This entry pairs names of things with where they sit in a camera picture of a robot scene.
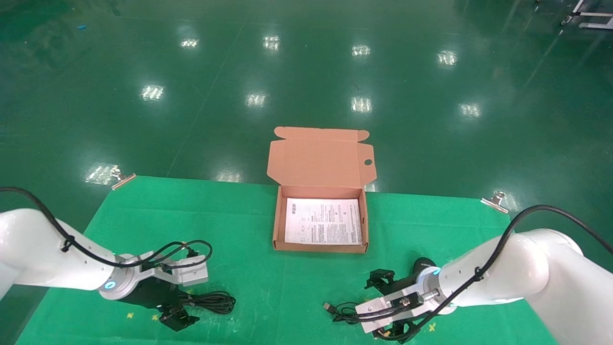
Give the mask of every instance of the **green table cover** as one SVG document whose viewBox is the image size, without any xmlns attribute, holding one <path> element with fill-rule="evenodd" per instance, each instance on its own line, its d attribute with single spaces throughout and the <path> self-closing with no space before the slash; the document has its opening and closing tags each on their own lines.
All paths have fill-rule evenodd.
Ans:
<svg viewBox="0 0 613 345">
<path fill-rule="evenodd" d="M 18 344 L 373 344 L 360 325 L 332 323 L 324 302 L 365 301 L 368 273 L 408 275 L 420 256 L 443 265 L 499 235 L 509 218 L 479 200 L 368 193 L 366 254 L 279 252 L 272 247 L 277 187 L 139 176 L 109 193 L 86 235 L 118 253 L 142 254 L 179 240 L 215 251 L 210 280 L 192 293 L 227 290 L 232 314 L 188 308 L 195 325 L 174 332 L 159 314 L 95 291 L 50 289 Z M 526 302 L 458 308 L 411 344 L 555 344 Z"/>
</svg>

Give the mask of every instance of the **box lid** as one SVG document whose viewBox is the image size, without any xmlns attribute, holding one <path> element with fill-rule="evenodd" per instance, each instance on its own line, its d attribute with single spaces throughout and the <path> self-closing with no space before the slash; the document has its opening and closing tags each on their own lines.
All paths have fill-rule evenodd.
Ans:
<svg viewBox="0 0 613 345">
<path fill-rule="evenodd" d="M 268 176 L 281 185 L 362 188 L 377 178 L 368 131 L 277 127 Z"/>
</svg>

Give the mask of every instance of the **robotic arm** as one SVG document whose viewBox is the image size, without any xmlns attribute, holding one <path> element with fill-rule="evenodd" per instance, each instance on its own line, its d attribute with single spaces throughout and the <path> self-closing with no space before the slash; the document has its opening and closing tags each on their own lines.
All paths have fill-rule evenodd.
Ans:
<svg viewBox="0 0 613 345">
<path fill-rule="evenodd" d="M 375 287 L 384 296 L 355 307 L 361 320 L 375 319 L 361 322 L 364 332 L 401 343 L 410 340 L 419 331 L 413 321 L 427 317 L 471 279 L 475 267 L 488 260 L 499 240 L 487 241 L 441 268 L 420 258 L 413 274 L 400 281 L 394 281 L 393 271 L 372 271 L 366 288 Z M 526 299 L 560 345 L 613 344 L 611 291 L 613 274 L 586 259 L 568 236 L 539 229 L 512 234 L 483 279 L 439 314 L 457 307 Z M 382 311 L 390 309 L 396 311 L 385 317 Z"/>
<path fill-rule="evenodd" d="M 157 309 L 162 313 L 159 320 L 175 331 L 199 320 L 189 316 L 184 306 L 207 306 L 199 305 L 199 296 L 182 292 L 178 286 L 208 281 L 206 259 L 210 253 L 198 255 L 188 247 L 190 242 L 174 242 L 179 245 L 174 252 L 187 249 L 187 258 L 173 261 L 170 255 L 154 256 L 160 250 L 139 256 L 115 255 L 70 225 L 57 222 L 71 240 L 96 257 L 122 267 L 94 260 L 70 245 L 40 211 L 17 209 L 0 213 L 0 299 L 13 284 L 98 290 L 108 300 Z M 142 264 L 128 267 L 136 262 Z M 235 299 L 225 292 L 215 294 L 224 303 L 223 313 L 230 313 Z"/>
</svg>

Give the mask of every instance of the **instruction sheet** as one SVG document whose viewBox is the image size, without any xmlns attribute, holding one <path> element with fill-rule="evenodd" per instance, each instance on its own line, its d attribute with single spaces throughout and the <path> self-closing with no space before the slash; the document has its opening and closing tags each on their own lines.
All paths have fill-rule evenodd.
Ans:
<svg viewBox="0 0 613 345">
<path fill-rule="evenodd" d="M 287 199 L 285 241 L 362 244 L 357 199 Z"/>
</svg>

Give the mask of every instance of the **open cardboard box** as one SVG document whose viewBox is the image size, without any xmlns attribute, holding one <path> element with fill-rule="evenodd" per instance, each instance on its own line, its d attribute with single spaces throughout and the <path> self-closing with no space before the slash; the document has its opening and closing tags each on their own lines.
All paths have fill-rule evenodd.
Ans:
<svg viewBox="0 0 613 345">
<path fill-rule="evenodd" d="M 364 186 L 377 178 L 372 145 L 361 144 L 368 131 L 277 127 L 283 140 L 270 143 L 268 176 L 277 181 L 273 247 L 305 252 L 366 253 L 368 210 Z M 361 245 L 285 242 L 287 198 L 357 199 Z"/>
</svg>

